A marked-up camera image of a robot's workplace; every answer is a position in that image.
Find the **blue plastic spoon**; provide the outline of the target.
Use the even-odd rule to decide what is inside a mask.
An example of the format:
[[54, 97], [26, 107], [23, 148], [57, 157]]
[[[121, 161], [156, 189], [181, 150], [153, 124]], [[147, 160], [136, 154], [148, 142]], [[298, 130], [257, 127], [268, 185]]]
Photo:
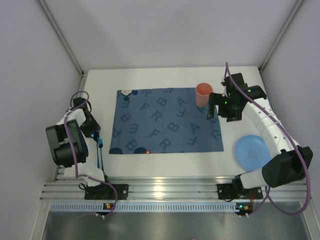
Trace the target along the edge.
[[91, 134], [92, 139], [96, 142], [96, 162], [97, 162], [97, 167], [98, 167], [98, 151], [97, 151], [97, 141], [98, 141], [98, 137], [100, 137], [100, 134], [98, 132], [94, 132]]

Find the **pink plastic cup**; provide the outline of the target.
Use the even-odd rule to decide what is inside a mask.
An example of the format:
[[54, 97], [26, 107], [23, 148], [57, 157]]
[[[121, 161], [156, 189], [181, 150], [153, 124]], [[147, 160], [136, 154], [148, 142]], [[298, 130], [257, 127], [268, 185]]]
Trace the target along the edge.
[[209, 101], [209, 96], [213, 92], [210, 84], [202, 82], [195, 88], [195, 104], [197, 107], [203, 108]]

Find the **blue lettered cloth placemat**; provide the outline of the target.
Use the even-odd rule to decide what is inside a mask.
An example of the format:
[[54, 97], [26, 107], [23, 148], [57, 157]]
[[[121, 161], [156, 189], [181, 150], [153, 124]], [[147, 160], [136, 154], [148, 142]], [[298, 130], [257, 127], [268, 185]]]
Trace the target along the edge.
[[118, 90], [109, 153], [222, 152], [219, 119], [207, 113], [194, 88]]

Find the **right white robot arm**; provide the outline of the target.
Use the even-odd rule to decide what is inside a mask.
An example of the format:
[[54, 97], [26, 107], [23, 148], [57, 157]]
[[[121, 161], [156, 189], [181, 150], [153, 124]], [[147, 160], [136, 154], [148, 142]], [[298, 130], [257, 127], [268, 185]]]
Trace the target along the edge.
[[235, 176], [232, 184], [240, 191], [257, 187], [277, 188], [307, 177], [313, 152], [301, 147], [283, 128], [259, 85], [248, 86], [241, 73], [226, 76], [224, 93], [211, 93], [207, 119], [216, 116], [227, 122], [241, 121], [246, 115], [267, 145], [270, 161], [259, 169]]

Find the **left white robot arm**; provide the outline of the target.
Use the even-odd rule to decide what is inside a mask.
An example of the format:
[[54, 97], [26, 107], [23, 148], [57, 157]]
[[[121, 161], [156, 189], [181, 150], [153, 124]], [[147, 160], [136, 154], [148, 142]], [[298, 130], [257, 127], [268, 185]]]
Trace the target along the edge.
[[65, 168], [67, 178], [83, 178], [88, 187], [108, 181], [101, 164], [88, 160], [86, 139], [101, 146], [101, 127], [91, 114], [91, 104], [83, 97], [71, 101], [71, 108], [56, 124], [45, 129], [49, 150], [54, 163]]

